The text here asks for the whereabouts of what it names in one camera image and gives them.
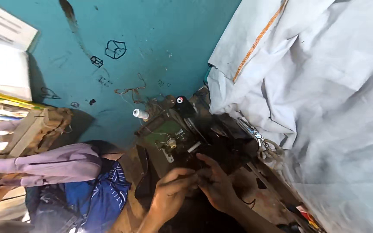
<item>fabric pile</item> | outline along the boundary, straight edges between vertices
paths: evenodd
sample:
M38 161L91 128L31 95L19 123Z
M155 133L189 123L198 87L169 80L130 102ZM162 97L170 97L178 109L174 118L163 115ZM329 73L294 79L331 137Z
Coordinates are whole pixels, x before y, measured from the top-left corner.
M210 112L287 149L327 232L373 233L373 0L243 0L209 63Z
M30 220L38 233L101 233L111 228L131 184L118 161L100 158L85 143L33 156L0 159L0 185L24 186Z

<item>blue painted wall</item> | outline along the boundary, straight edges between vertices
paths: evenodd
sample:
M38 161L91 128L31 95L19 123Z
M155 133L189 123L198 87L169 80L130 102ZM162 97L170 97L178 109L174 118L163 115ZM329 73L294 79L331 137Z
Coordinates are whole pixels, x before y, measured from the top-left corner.
M57 0L0 0L0 7L39 30L32 59L42 80L33 80L36 101L77 108L95 118L80 141L106 140L121 148L133 142L142 104L115 89L143 86L146 97L192 94L203 85L207 61L240 0L69 0L77 20L73 33ZM126 43L119 59L105 55L106 43ZM86 53L103 60L94 66ZM61 99L39 98L47 87ZM89 101L95 99L92 106Z

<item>white sack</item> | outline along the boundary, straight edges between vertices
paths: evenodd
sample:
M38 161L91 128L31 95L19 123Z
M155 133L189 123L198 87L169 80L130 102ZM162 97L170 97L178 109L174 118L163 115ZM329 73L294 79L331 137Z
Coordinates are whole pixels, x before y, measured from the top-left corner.
M209 62L213 114L289 149L285 175L329 233L373 233L373 0L243 0Z

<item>blue striped cloth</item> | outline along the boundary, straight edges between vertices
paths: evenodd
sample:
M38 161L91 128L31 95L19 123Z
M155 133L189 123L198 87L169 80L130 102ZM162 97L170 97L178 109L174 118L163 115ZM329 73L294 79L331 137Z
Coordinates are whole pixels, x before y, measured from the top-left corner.
M109 230L127 201L130 187L120 163L105 158L96 180L65 183L67 204L82 217L77 227L87 233Z

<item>purple cloth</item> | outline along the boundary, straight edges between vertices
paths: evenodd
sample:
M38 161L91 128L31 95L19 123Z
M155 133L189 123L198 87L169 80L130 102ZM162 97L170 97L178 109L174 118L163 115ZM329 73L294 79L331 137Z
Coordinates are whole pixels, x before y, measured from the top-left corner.
M27 173L17 182L25 187L96 179L101 159L92 147L78 143L33 156L0 159L0 173ZM15 183L0 180L0 184Z
M21 123L18 121L0 121L0 131L14 131L17 126Z

